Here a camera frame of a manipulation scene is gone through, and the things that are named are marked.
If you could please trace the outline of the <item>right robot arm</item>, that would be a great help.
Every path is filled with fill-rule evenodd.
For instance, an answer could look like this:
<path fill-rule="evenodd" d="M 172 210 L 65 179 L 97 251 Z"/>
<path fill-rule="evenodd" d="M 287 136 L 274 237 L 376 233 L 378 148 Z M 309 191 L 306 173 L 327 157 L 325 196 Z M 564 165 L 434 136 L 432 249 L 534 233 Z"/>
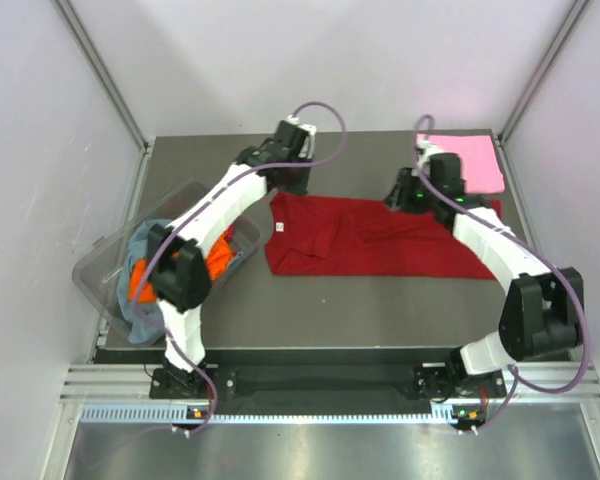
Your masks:
<path fill-rule="evenodd" d="M 588 348 L 584 282 L 574 268 L 557 268 L 520 240 L 480 194 L 470 194 L 458 154 L 426 141 L 416 163 L 399 170 L 384 203 L 393 211 L 431 214 L 494 276 L 506 298 L 497 329 L 454 349 L 447 384 L 467 396 L 486 374 L 520 361 Z"/>

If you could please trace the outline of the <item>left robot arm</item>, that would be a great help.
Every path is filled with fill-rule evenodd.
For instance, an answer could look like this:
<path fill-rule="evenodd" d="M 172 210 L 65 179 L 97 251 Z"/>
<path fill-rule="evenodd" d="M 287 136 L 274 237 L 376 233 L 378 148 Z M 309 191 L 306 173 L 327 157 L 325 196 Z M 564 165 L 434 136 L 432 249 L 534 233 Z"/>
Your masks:
<path fill-rule="evenodd" d="M 185 396 L 206 387 L 201 309 L 214 281 L 207 258 L 235 220 L 272 189 L 307 192 L 317 128 L 296 117 L 273 136 L 241 151 L 221 180 L 187 212 L 147 237 L 148 283 L 157 296 L 167 338 L 160 383 Z"/>

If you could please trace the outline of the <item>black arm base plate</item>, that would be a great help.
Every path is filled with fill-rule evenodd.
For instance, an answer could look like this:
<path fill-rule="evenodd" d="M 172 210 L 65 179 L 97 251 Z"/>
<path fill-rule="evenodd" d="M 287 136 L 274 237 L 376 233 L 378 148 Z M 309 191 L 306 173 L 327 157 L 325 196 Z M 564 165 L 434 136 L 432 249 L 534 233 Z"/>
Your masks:
<path fill-rule="evenodd" d="M 490 373 L 452 384 L 446 369 L 423 364 L 205 365 L 222 400 L 261 392 L 391 392 L 409 400 L 443 398 L 501 399 L 503 375 Z"/>

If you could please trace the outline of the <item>red t shirt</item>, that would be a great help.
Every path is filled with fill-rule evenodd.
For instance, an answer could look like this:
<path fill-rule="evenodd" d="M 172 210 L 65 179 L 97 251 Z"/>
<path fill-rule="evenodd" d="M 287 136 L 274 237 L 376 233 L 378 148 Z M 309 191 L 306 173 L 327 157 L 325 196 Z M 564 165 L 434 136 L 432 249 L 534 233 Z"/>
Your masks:
<path fill-rule="evenodd" d="M 286 193 L 273 197 L 270 210 L 274 228 L 265 257 L 274 275 L 493 278 L 431 213 Z"/>

